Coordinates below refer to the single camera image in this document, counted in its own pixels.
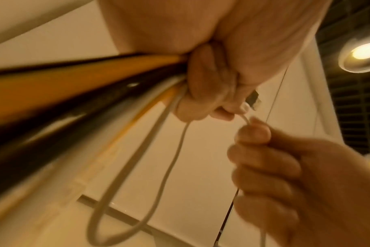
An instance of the white cable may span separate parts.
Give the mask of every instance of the white cable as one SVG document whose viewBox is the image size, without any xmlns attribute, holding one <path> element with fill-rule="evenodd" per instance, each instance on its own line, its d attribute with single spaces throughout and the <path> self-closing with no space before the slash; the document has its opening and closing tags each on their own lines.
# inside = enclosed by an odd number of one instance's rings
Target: white cable
<svg viewBox="0 0 370 247">
<path fill-rule="evenodd" d="M 136 167 L 139 160 L 143 157 L 144 153 L 147 151 L 151 142 L 155 139 L 157 133 L 161 129 L 166 118 L 168 117 L 170 112 L 175 107 L 177 107 L 178 102 L 182 99 L 182 97 L 185 95 L 186 92 L 187 92 L 187 85 L 185 84 L 180 89 L 180 92 L 174 97 L 174 99 L 170 102 L 170 104 L 165 108 L 165 110 L 159 116 L 158 120 L 155 122 L 154 126 L 151 128 L 150 132 L 147 134 L 144 141 L 140 144 L 139 148 L 134 152 L 134 154 L 125 164 L 123 169 L 120 171 L 120 173 L 116 176 L 116 178 L 110 184 L 108 189 L 105 191 L 104 195 L 101 197 L 99 202 L 96 204 L 93 214 L 91 215 L 91 218 L 89 220 L 89 224 L 87 226 L 87 240 L 89 241 L 91 245 L 111 246 L 111 245 L 122 243 L 125 240 L 132 237 L 133 235 L 137 234 L 140 230 L 142 230 L 147 225 L 147 222 L 150 220 L 153 214 L 155 213 L 155 210 L 157 209 L 158 204 L 161 200 L 163 190 L 165 189 L 167 179 L 180 155 L 180 151 L 181 151 L 181 148 L 184 142 L 185 134 L 186 134 L 186 131 L 188 130 L 190 122 L 188 122 L 185 125 L 184 130 L 182 131 L 181 138 L 178 143 L 177 151 L 173 157 L 172 162 L 169 165 L 169 168 L 167 169 L 162 179 L 162 182 L 159 187 L 157 196 L 155 197 L 154 203 L 151 206 L 148 213 L 145 215 L 145 217 L 141 221 L 139 221 L 135 226 L 131 227 L 130 229 L 122 233 L 115 234 L 115 235 L 108 236 L 108 237 L 103 237 L 98 234 L 98 226 L 100 225 L 100 221 L 102 217 L 104 216 L 105 211 L 109 207 L 109 204 L 112 201 L 113 197 L 116 195 L 117 191 L 121 188 L 121 186 L 123 185 L 127 177 L 130 175 L 132 170 Z M 240 115 L 240 116 L 245 120 L 247 124 L 250 124 L 250 121 L 245 116 L 243 115 Z M 265 233 L 263 231 L 261 231 L 260 247 L 265 247 Z"/>
</svg>

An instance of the hand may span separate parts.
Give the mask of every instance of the hand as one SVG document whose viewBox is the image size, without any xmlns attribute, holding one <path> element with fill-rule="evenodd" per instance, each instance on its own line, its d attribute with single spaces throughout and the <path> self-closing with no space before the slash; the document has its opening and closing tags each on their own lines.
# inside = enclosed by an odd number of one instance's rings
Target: hand
<svg viewBox="0 0 370 247">
<path fill-rule="evenodd" d="M 228 150 L 238 214 L 283 247 L 370 247 L 370 164 L 347 146 L 252 119 Z"/>
<path fill-rule="evenodd" d="M 231 120 L 313 37 L 331 0 L 100 0 L 120 52 L 191 53 L 176 115 Z"/>
</svg>

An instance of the cord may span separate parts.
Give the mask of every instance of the cord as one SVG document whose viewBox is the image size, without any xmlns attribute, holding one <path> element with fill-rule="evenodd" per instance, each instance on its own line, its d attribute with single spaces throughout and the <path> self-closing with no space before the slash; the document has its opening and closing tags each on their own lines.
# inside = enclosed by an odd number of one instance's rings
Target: cord
<svg viewBox="0 0 370 247">
<path fill-rule="evenodd" d="M 108 237 L 103 237 L 98 234 L 98 226 L 100 225 L 100 221 L 102 217 L 105 214 L 105 211 L 109 207 L 110 202 L 112 201 L 113 197 L 116 195 L 117 191 L 121 188 L 127 177 L 130 175 L 132 170 L 136 167 L 139 160 L 143 157 L 145 152 L 147 151 L 148 147 L 151 145 L 152 141 L 157 136 L 159 130 L 162 128 L 163 123 L 169 116 L 170 112 L 174 110 L 175 107 L 177 107 L 179 101 L 182 99 L 182 97 L 187 92 L 187 85 L 185 84 L 180 90 L 179 93 L 173 98 L 173 100 L 170 102 L 170 104 L 164 109 L 162 114 L 158 117 L 158 120 L 155 122 L 153 127 L 151 128 L 150 132 L 147 134 L 144 141 L 140 144 L 139 148 L 134 152 L 134 154 L 131 156 L 131 158 L 128 160 L 128 162 L 125 164 L 123 169 L 119 172 L 119 174 L 116 176 L 116 178 L 112 181 L 108 189 L 105 191 L 104 195 L 101 197 L 99 202 L 96 204 L 93 214 L 91 215 L 91 218 L 89 220 L 89 224 L 87 226 L 87 240 L 89 243 L 93 246 L 111 246 L 116 245 L 119 243 L 124 242 L 125 240 L 129 239 L 133 235 L 137 234 L 140 230 L 142 230 L 146 225 L 147 222 L 151 219 L 153 214 L 155 213 L 155 210 L 158 207 L 158 204 L 161 200 L 163 190 L 165 189 L 165 185 L 167 182 L 167 179 L 169 178 L 169 175 L 177 162 L 177 159 L 180 155 L 182 145 L 185 139 L 186 132 L 188 130 L 188 127 L 190 125 L 190 122 L 188 122 L 181 134 L 180 141 L 178 143 L 178 147 L 176 150 L 176 153 L 173 157 L 172 162 L 169 165 L 169 168 L 167 169 L 161 185 L 159 187 L 157 196 L 155 197 L 154 203 L 151 206 L 148 213 L 145 215 L 145 217 L 139 221 L 135 226 L 131 227 L 130 229 L 115 234 Z M 250 124 L 250 121 L 243 115 L 240 115 L 240 117 L 245 120 L 247 124 Z M 261 231 L 261 242 L 260 247 L 265 247 L 265 237 L 266 234 L 264 231 Z"/>
</svg>

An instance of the human hand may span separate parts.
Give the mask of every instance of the human hand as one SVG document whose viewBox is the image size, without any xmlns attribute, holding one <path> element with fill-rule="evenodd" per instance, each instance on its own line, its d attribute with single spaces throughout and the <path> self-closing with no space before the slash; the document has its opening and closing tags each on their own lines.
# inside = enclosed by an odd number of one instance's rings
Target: human hand
<svg viewBox="0 0 370 247">
<path fill-rule="evenodd" d="M 252 119 L 228 157 L 238 214 L 283 247 L 370 247 L 370 164 L 347 146 Z"/>
<path fill-rule="evenodd" d="M 286 67 L 331 0 L 100 0 L 120 52 L 190 52 L 189 93 L 176 115 L 231 120 L 247 96 Z"/>
</svg>

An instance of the thin white wire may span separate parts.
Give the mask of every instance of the thin white wire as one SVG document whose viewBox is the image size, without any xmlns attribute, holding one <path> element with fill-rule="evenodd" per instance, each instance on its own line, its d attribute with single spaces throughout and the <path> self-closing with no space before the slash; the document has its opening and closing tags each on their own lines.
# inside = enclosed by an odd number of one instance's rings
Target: thin white wire
<svg viewBox="0 0 370 247">
<path fill-rule="evenodd" d="M 143 157 L 144 153 L 147 151 L 148 147 L 150 146 L 150 144 L 152 143 L 152 141 L 155 139 L 156 135 L 158 134 L 159 130 L 161 129 L 166 118 L 168 117 L 170 112 L 178 105 L 178 102 L 181 100 L 181 98 L 185 95 L 186 92 L 187 92 L 187 85 L 185 84 L 180 89 L 180 92 L 175 96 L 175 98 L 171 101 L 171 103 L 165 108 L 165 110 L 159 116 L 158 120 L 155 122 L 155 124 L 151 128 L 150 132 L 147 134 L 144 141 L 140 144 L 139 148 L 134 152 L 134 154 L 125 164 L 124 168 L 119 172 L 119 174 L 112 181 L 108 189 L 105 191 L 102 198 L 96 204 L 93 214 L 91 215 L 91 218 L 89 220 L 89 224 L 87 226 L 87 240 L 89 241 L 91 245 L 111 246 L 111 245 L 122 243 L 125 240 L 132 237 L 133 235 L 137 234 L 139 231 L 141 231 L 147 225 L 147 222 L 150 220 L 150 218 L 155 213 L 155 210 L 157 209 L 159 205 L 163 191 L 165 189 L 167 179 L 180 155 L 182 145 L 184 142 L 184 138 L 186 135 L 186 131 L 188 130 L 190 122 L 188 122 L 185 125 L 184 130 L 182 131 L 181 138 L 178 143 L 177 151 L 173 157 L 172 162 L 169 165 L 169 168 L 167 169 L 162 179 L 162 182 L 159 187 L 157 196 L 155 197 L 154 203 L 151 206 L 148 213 L 145 215 L 145 217 L 141 221 L 139 221 L 135 226 L 131 227 L 130 229 L 122 233 L 115 234 L 112 236 L 107 236 L 107 237 L 103 237 L 98 234 L 98 227 L 100 225 L 100 221 L 102 217 L 104 216 L 105 211 L 109 207 L 109 204 L 112 201 L 113 197 L 116 195 L 117 191 L 121 188 L 121 186 L 123 185 L 127 177 L 130 175 L 132 170 L 136 167 L 139 160 Z M 245 116 L 243 115 L 240 115 L 240 116 L 245 120 L 247 124 L 250 124 L 250 121 Z M 261 231 L 260 247 L 265 247 L 265 232 L 263 231 Z"/>
</svg>

